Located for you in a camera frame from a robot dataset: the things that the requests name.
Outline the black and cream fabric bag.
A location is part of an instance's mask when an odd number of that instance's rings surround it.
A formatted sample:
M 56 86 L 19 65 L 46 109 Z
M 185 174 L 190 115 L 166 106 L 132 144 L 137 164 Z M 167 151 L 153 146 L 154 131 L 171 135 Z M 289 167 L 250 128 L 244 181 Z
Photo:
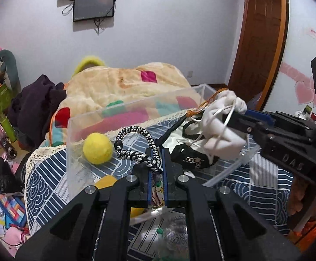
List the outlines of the black and cream fabric bag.
M 160 136 L 158 139 L 155 139 L 155 144 L 157 147 L 162 149 L 163 144 L 168 140 L 171 134 L 183 124 L 186 119 L 187 115 L 182 116 L 162 136 Z M 217 156 L 211 156 L 209 159 L 206 154 L 192 149 L 192 147 L 187 145 L 185 141 L 173 148 L 173 151 L 170 153 L 170 158 L 172 162 L 180 164 L 185 170 L 207 169 L 216 164 L 219 160 L 219 157 Z

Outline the wooden door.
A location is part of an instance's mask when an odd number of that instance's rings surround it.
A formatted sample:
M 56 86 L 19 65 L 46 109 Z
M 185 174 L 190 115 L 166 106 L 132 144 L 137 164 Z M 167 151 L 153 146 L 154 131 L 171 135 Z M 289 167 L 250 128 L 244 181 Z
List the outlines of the wooden door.
M 244 0 L 241 34 L 228 88 L 262 110 L 278 74 L 288 30 L 288 0 Z

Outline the small black wall monitor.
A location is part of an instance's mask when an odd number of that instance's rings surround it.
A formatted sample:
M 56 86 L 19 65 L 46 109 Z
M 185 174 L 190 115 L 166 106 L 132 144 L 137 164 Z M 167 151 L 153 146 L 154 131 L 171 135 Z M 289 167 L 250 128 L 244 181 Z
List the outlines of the small black wall monitor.
M 114 16 L 116 0 L 74 0 L 73 22 Z

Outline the blue patterned tablecloth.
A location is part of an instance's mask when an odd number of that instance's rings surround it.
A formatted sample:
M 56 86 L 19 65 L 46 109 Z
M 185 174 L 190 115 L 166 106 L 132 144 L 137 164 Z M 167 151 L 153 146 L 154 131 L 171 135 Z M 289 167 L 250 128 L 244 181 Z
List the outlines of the blue patterned tablecloth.
M 30 168 L 26 179 L 25 207 L 30 233 L 35 234 L 68 202 L 67 149 L 40 148 L 41 155 Z M 249 163 L 239 166 L 216 184 L 227 186 L 243 198 L 281 234 L 287 235 L 287 200 L 293 176 L 256 153 Z M 163 229 L 179 211 L 171 210 L 159 217 L 129 228 L 127 260 L 160 260 L 157 245 Z

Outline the silver mesh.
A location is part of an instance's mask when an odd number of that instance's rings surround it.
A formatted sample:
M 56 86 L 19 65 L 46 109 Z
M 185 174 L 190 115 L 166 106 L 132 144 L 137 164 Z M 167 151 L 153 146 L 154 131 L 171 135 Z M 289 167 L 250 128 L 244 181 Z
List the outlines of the silver mesh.
M 136 258 L 145 260 L 189 260 L 185 214 L 163 206 L 131 219 L 137 228 L 130 243 Z

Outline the yellow sponge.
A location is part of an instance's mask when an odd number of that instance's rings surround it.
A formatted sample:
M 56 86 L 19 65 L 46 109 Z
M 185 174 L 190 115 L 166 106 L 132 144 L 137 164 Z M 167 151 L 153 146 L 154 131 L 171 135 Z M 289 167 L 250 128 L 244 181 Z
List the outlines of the yellow sponge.
M 114 176 L 107 175 L 101 178 L 99 181 L 95 183 L 95 186 L 100 189 L 105 189 L 107 187 L 111 187 L 114 185 L 114 183 L 117 181 L 117 179 Z M 141 214 L 143 214 L 145 211 L 144 208 L 131 208 L 130 212 L 130 218 L 135 218 Z

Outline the white drawstring pouch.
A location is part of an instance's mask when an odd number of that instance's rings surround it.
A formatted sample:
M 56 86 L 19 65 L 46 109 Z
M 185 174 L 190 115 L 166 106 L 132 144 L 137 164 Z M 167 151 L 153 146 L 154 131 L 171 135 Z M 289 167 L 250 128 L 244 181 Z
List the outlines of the white drawstring pouch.
M 222 160 L 235 160 L 245 139 L 232 131 L 228 124 L 234 113 L 244 115 L 247 105 L 235 92 L 221 88 L 208 101 L 196 110 L 188 112 L 192 123 L 198 124 L 200 134 L 188 144 L 196 146 L 212 163 L 215 157 Z

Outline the white sliding wardrobe door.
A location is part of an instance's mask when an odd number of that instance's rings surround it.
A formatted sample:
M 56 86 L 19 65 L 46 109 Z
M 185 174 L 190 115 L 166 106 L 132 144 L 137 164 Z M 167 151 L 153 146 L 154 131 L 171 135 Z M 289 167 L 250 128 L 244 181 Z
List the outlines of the white sliding wardrobe door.
M 311 60 L 316 57 L 316 0 L 289 0 L 288 31 L 276 81 L 264 111 L 316 114 Z

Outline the floral yellow scrunchie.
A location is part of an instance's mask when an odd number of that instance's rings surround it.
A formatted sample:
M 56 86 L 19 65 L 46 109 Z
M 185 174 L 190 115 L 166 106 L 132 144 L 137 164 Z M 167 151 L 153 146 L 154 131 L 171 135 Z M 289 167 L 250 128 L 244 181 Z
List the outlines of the floral yellow scrunchie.
M 157 208 L 163 207 L 165 201 L 162 174 L 152 173 L 151 182 L 151 205 Z

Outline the yellow felt ball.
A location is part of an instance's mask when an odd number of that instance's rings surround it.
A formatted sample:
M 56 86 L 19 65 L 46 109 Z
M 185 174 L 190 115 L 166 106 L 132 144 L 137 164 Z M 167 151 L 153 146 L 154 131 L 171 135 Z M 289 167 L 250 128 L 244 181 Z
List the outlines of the yellow felt ball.
M 103 164 L 111 160 L 113 156 L 113 144 L 104 134 L 91 133 L 84 140 L 82 152 L 91 164 Z

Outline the wall power outlet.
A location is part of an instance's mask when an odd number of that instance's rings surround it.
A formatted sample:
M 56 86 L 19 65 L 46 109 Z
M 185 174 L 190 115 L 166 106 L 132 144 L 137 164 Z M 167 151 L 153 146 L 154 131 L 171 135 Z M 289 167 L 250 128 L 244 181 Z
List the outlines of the wall power outlet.
M 188 71 L 188 75 L 187 75 L 187 77 L 188 77 L 188 78 L 191 78 L 191 77 L 192 77 L 192 75 L 193 75 L 193 71 Z

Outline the yellow chair back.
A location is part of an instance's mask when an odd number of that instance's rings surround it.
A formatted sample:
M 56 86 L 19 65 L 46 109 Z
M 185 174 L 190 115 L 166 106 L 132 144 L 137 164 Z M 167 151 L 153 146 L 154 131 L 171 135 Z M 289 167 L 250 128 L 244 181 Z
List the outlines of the yellow chair back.
M 97 67 L 97 66 L 103 67 L 105 65 L 106 65 L 105 62 L 96 56 L 93 56 L 93 55 L 86 56 L 78 63 L 72 76 L 77 75 L 78 73 L 80 73 L 81 71 L 87 68 Z

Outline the grey plush toy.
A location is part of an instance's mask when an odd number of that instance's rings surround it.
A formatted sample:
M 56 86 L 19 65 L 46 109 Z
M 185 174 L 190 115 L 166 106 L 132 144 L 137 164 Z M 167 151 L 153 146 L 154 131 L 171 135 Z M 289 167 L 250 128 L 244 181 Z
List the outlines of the grey plush toy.
M 16 59 L 9 50 L 0 50 L 0 82 L 11 91 L 14 91 L 19 83 Z

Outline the dark purple clothing pile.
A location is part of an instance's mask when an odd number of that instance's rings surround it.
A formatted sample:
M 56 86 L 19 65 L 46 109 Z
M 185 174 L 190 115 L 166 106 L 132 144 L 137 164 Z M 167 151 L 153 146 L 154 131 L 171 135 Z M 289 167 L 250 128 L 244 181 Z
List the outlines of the dark purple clothing pile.
M 41 75 L 11 101 L 7 118 L 21 149 L 33 151 L 42 144 L 52 117 L 66 96 L 63 83 L 54 84 Z

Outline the green bottle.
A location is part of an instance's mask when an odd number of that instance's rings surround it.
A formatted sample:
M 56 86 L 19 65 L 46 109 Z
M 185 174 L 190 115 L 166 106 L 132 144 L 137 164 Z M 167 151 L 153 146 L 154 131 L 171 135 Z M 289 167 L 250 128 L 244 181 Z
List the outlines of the green bottle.
M 9 122 L 6 115 L 1 114 L 0 115 L 0 124 L 3 127 L 7 137 L 10 139 L 11 142 L 16 141 L 15 131 L 12 127 L 11 123 Z

